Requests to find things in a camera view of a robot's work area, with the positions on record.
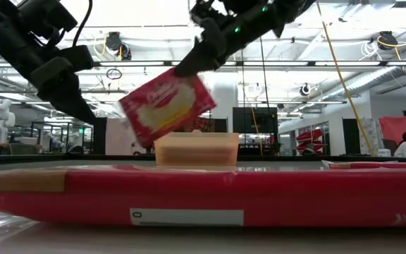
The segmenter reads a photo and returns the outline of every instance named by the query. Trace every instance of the red snack package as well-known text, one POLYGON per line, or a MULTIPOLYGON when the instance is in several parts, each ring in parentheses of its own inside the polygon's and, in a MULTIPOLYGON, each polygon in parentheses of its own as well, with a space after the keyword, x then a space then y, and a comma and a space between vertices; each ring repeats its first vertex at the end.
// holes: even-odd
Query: red snack package
POLYGON ((143 147, 216 106, 196 75, 179 78, 173 68, 119 102, 143 147))

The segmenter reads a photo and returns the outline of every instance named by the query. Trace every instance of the translucent plastic container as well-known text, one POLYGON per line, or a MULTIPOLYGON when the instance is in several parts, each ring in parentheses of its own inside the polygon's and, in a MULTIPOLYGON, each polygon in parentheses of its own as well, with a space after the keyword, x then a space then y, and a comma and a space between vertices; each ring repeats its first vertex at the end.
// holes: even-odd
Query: translucent plastic container
POLYGON ((169 133, 154 142, 157 166, 234 167, 239 133, 169 133))

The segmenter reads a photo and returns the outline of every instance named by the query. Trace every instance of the red box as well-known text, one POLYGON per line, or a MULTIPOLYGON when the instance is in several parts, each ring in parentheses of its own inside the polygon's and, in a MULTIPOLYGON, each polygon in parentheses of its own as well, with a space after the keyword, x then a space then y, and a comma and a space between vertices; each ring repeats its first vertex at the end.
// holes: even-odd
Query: red box
POLYGON ((119 102, 144 147, 216 106, 196 75, 179 78, 173 68, 119 102))
POLYGON ((202 171, 74 166, 0 171, 0 211, 123 226, 406 226, 406 168, 202 171))

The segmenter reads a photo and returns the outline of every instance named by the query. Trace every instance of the printed number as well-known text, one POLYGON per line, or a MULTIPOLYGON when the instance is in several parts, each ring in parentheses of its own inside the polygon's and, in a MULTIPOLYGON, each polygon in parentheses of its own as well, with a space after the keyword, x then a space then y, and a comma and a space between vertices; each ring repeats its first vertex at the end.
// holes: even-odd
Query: printed number
POLYGON ((133 217, 134 218, 142 218, 142 213, 141 212, 133 212, 133 217))

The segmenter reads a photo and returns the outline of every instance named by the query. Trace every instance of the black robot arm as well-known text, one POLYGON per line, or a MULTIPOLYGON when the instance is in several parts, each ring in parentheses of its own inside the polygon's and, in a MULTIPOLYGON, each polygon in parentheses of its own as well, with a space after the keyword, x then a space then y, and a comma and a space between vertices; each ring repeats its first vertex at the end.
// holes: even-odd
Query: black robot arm
POLYGON ((187 76, 213 71, 226 59, 270 30, 281 36, 286 23, 293 22, 315 0, 219 0, 227 12, 222 15, 211 5, 214 0, 198 0, 192 8, 192 20, 204 28, 202 41, 196 41, 191 52, 176 66, 176 75, 187 76))
POLYGON ((25 0, 18 6, 0 0, 0 55, 37 88, 40 99, 93 123, 95 115, 80 94, 75 74, 93 67, 92 56, 87 46, 56 47, 77 24, 58 0, 25 0))
MULTIPOLYGON (((216 70, 231 54, 270 30, 280 37, 285 24, 294 21, 314 2, 219 1, 223 1, 228 15, 211 7, 214 0, 198 0, 191 10, 192 20, 204 28, 204 32, 202 41, 196 40, 192 51, 176 67, 177 75, 216 70)), ((90 15, 92 0, 89 3, 86 18, 90 15)), ((94 123, 95 115, 81 96, 75 74, 93 67, 88 48, 75 45, 78 37, 71 48, 56 47, 65 33, 77 24, 59 0, 24 0, 17 6, 10 0, 0 0, 0 55, 37 88, 40 99, 84 122, 94 123), (43 43, 39 37, 48 42, 43 43)))

